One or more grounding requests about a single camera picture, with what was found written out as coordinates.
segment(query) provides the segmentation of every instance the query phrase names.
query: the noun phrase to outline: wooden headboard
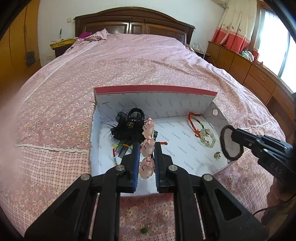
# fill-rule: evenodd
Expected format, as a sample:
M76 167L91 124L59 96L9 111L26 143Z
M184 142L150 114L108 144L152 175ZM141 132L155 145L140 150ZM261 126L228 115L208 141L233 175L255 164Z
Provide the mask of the wooden headboard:
M143 7L118 7L75 17L75 35L95 33L104 28L110 34L154 34L190 44L194 26L164 13Z

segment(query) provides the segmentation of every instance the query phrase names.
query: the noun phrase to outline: white wall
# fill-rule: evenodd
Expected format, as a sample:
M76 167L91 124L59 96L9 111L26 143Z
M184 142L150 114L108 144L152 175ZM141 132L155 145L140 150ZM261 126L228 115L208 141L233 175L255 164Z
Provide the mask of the white wall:
M59 39L61 28L63 39L75 36L75 21L67 23L67 18L126 6L157 10L195 26L191 44L199 43L204 51L224 13L224 9L211 0L41 0L38 12L41 65L54 59L54 51L49 44Z

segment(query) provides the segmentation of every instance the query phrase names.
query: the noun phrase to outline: metal screw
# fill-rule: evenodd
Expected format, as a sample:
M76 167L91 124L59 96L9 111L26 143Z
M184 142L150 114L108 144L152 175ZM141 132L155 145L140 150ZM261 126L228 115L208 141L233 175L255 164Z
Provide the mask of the metal screw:
M87 181L90 177L91 177L90 174L88 174L88 173L84 173L84 174L81 175L80 178L81 178L81 180L83 180L83 181Z
M126 167L124 166L124 165L118 165L118 166L116 166L115 167L115 169L117 170L117 171L123 171L124 169L125 169Z
M169 167L169 170L172 171L172 172L175 172L177 171L178 167L176 165L170 165Z
M205 174L204 175L204 180L206 180L207 182L210 182L211 180L213 180L213 177L210 174Z

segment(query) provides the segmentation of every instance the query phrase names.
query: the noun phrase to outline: green gemstone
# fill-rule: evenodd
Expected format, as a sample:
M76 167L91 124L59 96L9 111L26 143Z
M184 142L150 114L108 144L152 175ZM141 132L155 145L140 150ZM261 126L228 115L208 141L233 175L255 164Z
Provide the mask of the green gemstone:
M146 234L148 232L148 230L146 228L141 228L140 232L141 232L141 234Z

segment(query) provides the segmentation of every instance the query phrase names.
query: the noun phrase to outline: pink floral bedspread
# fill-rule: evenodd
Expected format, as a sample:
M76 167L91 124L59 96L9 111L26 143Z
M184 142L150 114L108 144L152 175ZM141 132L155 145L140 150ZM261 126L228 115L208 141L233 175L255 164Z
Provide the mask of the pink floral bedspread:
M214 102L231 125L285 139L249 90L176 39L118 34L95 42L78 40L25 83L13 111L7 108L15 118L2 115L8 127L1 134L13 129L16 135L1 143L0 205L22 235L76 178L90 171L93 88L141 84L216 91ZM8 143L16 145L9 148ZM273 178L249 150L215 178L250 212L267 206ZM170 194L122 198L121 240L174 240L173 211ZM143 225L150 225L146 235L139 231Z

